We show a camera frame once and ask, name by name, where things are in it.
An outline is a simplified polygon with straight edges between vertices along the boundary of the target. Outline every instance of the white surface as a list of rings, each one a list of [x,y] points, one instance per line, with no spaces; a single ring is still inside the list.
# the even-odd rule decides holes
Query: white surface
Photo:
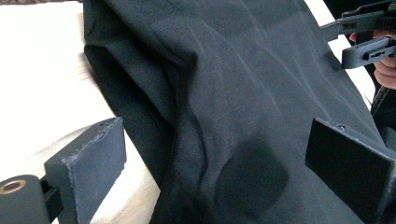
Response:
[[[321,1],[306,2],[319,24],[332,20]],[[0,32],[0,181],[41,177],[43,162],[62,146],[52,142],[114,115],[82,53],[82,4],[2,6]],[[372,99],[367,74],[353,73],[362,95]],[[129,138],[127,146],[125,170],[92,223],[149,222],[159,189]]]

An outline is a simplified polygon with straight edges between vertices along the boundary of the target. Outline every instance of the dark cloth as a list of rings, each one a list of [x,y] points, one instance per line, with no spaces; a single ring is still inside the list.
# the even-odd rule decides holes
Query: dark cloth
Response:
[[[85,0],[84,19],[162,190],[151,223],[361,223],[304,166],[312,119],[383,143],[304,0]]]

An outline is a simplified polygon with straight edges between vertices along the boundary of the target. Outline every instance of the black fabric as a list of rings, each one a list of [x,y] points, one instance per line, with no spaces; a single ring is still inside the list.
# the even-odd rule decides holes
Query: black fabric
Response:
[[[151,223],[361,223],[312,119],[383,144],[304,0],[85,0],[85,53],[161,188]]]

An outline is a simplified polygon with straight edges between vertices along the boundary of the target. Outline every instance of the hand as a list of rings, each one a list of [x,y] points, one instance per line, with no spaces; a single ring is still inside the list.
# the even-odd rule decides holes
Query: hand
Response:
[[[381,36],[394,37],[395,34],[385,30],[374,32],[374,38],[379,38]],[[349,39],[356,41],[356,34],[352,34]],[[396,58],[386,57],[385,59],[374,63],[374,66],[376,68],[374,75],[379,84],[396,90]]]

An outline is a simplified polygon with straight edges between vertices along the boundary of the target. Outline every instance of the metal ring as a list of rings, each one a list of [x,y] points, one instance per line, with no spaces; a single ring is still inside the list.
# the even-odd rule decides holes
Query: metal ring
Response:
[[[13,180],[0,187],[0,194],[10,194],[22,189],[26,185],[26,180]]]

